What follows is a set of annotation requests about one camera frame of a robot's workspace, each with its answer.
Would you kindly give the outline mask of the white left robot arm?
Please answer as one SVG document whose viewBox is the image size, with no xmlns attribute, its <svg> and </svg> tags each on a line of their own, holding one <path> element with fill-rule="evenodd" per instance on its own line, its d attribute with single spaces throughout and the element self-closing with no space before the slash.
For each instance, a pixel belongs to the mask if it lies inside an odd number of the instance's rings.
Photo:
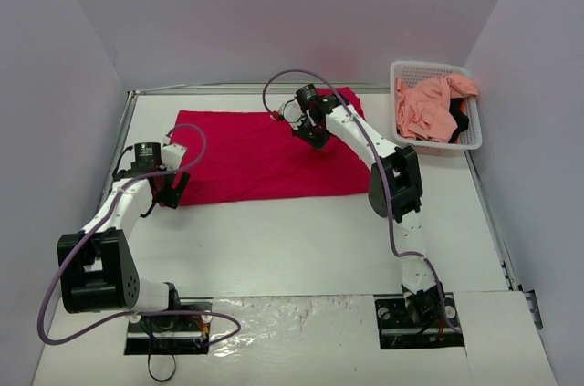
<svg viewBox="0 0 584 386">
<path fill-rule="evenodd" d="M 62 235 L 57 242 L 64 308 L 69 313 L 126 310 L 151 312 L 162 329 L 183 321 L 183 305 L 173 284 L 139 277 L 128 240 L 141 218 L 155 206 L 175 209 L 190 179 L 176 173 L 187 149 L 176 143 L 142 142 L 129 147 L 134 161 L 116 168 L 109 196 L 99 212 L 81 230 Z"/>
</svg>

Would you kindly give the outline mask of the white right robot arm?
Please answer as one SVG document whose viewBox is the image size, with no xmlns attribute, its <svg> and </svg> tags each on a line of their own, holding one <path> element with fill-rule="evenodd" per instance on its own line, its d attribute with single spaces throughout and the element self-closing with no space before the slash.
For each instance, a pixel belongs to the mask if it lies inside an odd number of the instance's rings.
<svg viewBox="0 0 584 386">
<path fill-rule="evenodd" d="M 427 262 L 422 230 L 422 179 L 418 156 L 381 136 L 340 95 L 320 95 L 308 84 L 281 108 L 292 133 L 321 150 L 336 137 L 370 172 L 368 199 L 375 214 L 389 221 L 390 247 L 401 266 L 404 311 L 410 322 L 424 325 L 440 310 L 442 284 Z"/>
</svg>

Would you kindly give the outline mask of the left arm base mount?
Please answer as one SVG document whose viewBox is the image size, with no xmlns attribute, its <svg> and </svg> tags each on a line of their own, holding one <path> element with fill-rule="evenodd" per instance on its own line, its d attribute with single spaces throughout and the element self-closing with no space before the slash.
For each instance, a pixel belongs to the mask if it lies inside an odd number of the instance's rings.
<svg viewBox="0 0 584 386">
<path fill-rule="evenodd" d="M 211 319 L 201 316 L 141 317 L 129 322 L 124 346 L 126 356 L 205 355 Z"/>
</svg>

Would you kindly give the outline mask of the red t-shirt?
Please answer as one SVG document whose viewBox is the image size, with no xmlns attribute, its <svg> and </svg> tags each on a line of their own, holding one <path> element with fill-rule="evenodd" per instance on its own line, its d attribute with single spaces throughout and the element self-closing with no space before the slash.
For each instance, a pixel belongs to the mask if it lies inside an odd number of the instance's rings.
<svg viewBox="0 0 584 386">
<path fill-rule="evenodd" d="M 318 151 L 264 112 L 178 113 L 172 142 L 193 165 L 183 205 L 345 196 L 369 189 L 370 171 L 339 138 Z"/>
</svg>

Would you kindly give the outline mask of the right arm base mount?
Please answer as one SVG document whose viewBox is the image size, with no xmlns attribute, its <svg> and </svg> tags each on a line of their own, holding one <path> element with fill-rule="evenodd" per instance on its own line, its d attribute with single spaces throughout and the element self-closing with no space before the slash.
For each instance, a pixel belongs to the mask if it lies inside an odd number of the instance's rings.
<svg viewBox="0 0 584 386">
<path fill-rule="evenodd" d="M 433 287 L 426 292 L 374 298 L 382 350 L 463 348 L 464 335 L 452 296 L 441 301 Z"/>
</svg>

